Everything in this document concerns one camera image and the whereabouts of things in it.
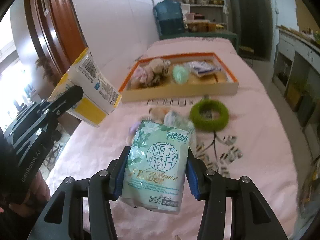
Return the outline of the yellow white carton box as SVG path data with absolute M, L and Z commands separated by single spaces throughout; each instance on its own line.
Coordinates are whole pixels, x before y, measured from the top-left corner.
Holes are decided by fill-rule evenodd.
M 94 127 L 98 127 L 121 100 L 120 92 L 97 67 L 89 48 L 84 49 L 61 77 L 48 101 L 55 101 L 73 86 L 80 86 L 83 95 L 68 113 Z

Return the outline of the green tissue pack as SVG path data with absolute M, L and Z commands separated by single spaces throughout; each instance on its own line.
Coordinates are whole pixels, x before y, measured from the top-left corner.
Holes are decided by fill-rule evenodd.
M 143 120 L 129 152 L 121 201 L 131 207 L 178 214 L 190 139 L 189 131 Z

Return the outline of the purple bow plush bear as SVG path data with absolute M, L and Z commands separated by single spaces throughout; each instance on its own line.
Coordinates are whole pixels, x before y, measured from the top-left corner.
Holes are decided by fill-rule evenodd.
M 134 136 L 140 126 L 141 121 L 135 122 L 130 128 L 129 128 L 129 135 Z

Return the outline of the small peach plush toy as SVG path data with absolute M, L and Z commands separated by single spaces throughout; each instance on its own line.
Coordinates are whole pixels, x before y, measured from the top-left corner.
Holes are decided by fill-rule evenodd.
M 149 109 L 149 114 L 155 119 L 164 119 L 170 111 L 170 107 L 151 107 Z

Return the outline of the plush doll pink dress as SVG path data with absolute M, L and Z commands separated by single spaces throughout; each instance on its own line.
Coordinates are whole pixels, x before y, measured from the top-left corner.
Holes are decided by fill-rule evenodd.
M 169 76 L 171 62 L 163 58 L 155 58 L 145 67 L 137 67 L 130 80 L 130 88 L 153 87 Z

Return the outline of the orange rimmed cardboard tray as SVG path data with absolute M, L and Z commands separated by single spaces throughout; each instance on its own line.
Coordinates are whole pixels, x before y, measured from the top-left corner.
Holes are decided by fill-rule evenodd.
M 239 81 L 214 52 L 164 55 L 138 60 L 119 91 L 122 102 L 235 95 Z

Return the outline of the mint green sponge packet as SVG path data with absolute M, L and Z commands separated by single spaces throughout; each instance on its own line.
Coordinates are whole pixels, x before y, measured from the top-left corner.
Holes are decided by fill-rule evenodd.
M 189 69 L 183 65 L 175 65 L 172 70 L 173 80 L 179 84 L 185 84 L 189 80 Z

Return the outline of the blue white wipes packet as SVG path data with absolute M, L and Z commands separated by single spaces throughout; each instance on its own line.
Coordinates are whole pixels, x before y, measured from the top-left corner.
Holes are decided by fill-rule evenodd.
M 183 66 L 197 77 L 213 75 L 222 70 L 221 67 L 206 61 L 189 61 L 184 63 Z

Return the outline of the blue water jug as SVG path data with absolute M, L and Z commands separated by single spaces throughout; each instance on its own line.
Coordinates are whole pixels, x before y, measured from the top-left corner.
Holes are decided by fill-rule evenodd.
M 177 1 L 163 0 L 153 7 L 157 31 L 160 37 L 185 32 L 181 5 Z

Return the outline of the white kitchen counter cabinet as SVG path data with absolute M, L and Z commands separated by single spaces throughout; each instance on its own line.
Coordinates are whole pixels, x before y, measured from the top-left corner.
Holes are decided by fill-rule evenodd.
M 296 114 L 313 161 L 319 158 L 319 48 L 294 29 L 277 26 L 273 83 Z

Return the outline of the green low table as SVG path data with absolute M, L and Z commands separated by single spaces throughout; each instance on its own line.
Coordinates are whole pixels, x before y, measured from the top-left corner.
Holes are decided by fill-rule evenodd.
M 180 38 L 180 37 L 225 38 L 230 40 L 236 52 L 237 53 L 239 52 L 238 35 L 228 30 L 217 30 L 217 31 L 208 32 L 208 33 L 181 33 L 181 34 L 174 34 L 174 35 L 160 35 L 159 39 L 166 40 L 166 39 Z

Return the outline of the black refrigerator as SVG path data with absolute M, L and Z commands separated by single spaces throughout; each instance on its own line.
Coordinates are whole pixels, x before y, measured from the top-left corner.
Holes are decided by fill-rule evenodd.
M 233 31 L 239 45 L 253 50 L 254 57 L 265 58 L 268 45 L 268 14 L 265 0 L 230 0 Z

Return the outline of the red wooden door frame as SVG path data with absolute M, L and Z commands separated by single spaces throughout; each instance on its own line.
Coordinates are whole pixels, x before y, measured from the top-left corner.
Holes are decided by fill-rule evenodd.
M 36 68 L 56 85 L 87 47 L 72 0 L 24 0 Z

